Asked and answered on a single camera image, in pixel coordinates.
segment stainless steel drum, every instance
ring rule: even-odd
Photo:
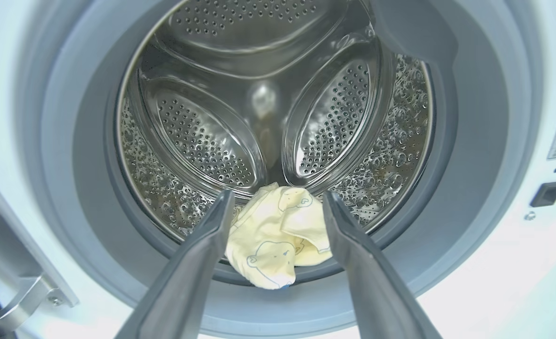
[[[123,169],[181,241],[213,197],[337,191],[367,232],[405,202],[432,135],[427,70],[359,0],[191,0],[142,43],[117,118]]]

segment screw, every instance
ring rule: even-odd
[[[55,307],[62,305],[62,299],[58,297],[48,297],[48,302],[52,303]]]
[[[536,213],[534,211],[531,211],[525,215],[525,220],[527,221],[532,221],[535,218],[536,218]]]

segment yellow fabric with bear print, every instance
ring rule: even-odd
[[[261,187],[232,221],[226,257],[257,287],[276,290],[295,283],[295,266],[332,256],[322,203],[306,189]]]

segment washing machine drum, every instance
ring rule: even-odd
[[[26,62],[25,163],[58,238],[131,306],[220,191],[242,206],[273,182],[336,191],[418,295],[480,244],[526,166],[532,72],[504,4],[106,0],[50,13]],[[201,332],[355,324],[334,260],[295,270],[266,291],[221,260]]]

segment washing machine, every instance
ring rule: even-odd
[[[556,0],[0,1],[1,334],[114,337],[271,182],[336,191],[444,338],[556,338]],[[359,336],[296,273],[220,260],[200,337]]]

